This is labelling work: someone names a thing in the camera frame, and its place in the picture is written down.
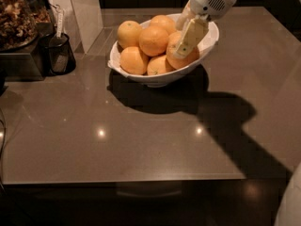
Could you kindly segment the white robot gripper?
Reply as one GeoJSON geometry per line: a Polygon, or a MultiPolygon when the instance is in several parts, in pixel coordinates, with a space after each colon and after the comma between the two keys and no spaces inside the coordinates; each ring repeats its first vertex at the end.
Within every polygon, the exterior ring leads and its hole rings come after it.
{"type": "Polygon", "coordinates": [[[189,0],[176,22],[181,37],[176,45],[175,55],[183,58],[205,38],[209,21],[222,18],[237,0],[189,0]]]}

